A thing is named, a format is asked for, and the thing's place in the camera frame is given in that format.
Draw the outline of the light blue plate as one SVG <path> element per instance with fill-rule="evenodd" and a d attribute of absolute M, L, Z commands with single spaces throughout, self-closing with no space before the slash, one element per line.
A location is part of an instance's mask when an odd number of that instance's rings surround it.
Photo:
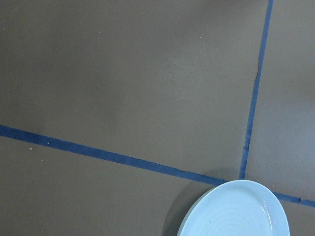
<path fill-rule="evenodd" d="M 179 236 L 288 236 L 282 204 L 267 187 L 234 180 L 204 193 L 183 218 Z"/>

